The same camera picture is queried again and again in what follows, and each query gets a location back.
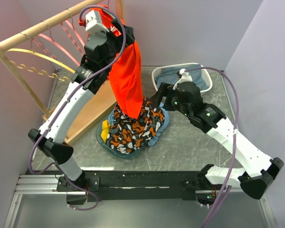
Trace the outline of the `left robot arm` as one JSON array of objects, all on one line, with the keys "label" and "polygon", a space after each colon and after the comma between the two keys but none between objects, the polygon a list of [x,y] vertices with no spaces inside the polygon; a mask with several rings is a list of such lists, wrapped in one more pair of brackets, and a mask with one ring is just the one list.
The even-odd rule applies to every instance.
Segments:
[{"label": "left robot arm", "polygon": [[69,187],[75,191],[85,188],[87,182],[84,171],[73,157],[74,149],[65,142],[66,134],[80,111],[108,78],[112,65],[124,49],[135,42],[132,27],[123,25],[117,19],[113,19],[112,24],[121,32],[119,36],[104,25],[88,33],[85,54],[65,95],[43,125],[28,133],[34,143],[33,148],[39,148],[53,160],[53,164],[68,179]]}]

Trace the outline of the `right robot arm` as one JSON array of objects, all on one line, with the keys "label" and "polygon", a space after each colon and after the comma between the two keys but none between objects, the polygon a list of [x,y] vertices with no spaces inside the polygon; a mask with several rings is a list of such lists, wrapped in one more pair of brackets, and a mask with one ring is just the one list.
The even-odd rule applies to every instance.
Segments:
[{"label": "right robot arm", "polygon": [[193,82],[173,86],[162,83],[151,97],[154,107],[163,104],[167,111],[178,111],[203,133],[219,142],[235,155],[241,168],[221,168],[206,165],[200,172],[198,182],[204,189],[226,184],[241,188],[253,199],[261,199],[276,179],[284,162],[260,151],[244,135],[233,128],[232,122],[214,104],[203,101],[200,89]]}]

